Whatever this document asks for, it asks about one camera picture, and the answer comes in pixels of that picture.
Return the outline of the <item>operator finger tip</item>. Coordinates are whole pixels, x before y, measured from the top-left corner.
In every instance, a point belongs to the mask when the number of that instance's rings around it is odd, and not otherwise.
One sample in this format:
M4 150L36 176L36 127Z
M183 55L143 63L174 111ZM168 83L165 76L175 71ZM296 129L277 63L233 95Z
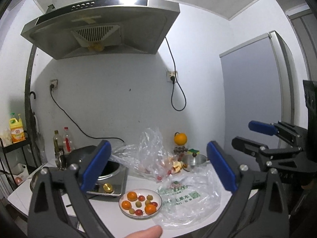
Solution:
M161 226L156 225L151 228L136 231L126 236L126 238L160 238L163 233Z

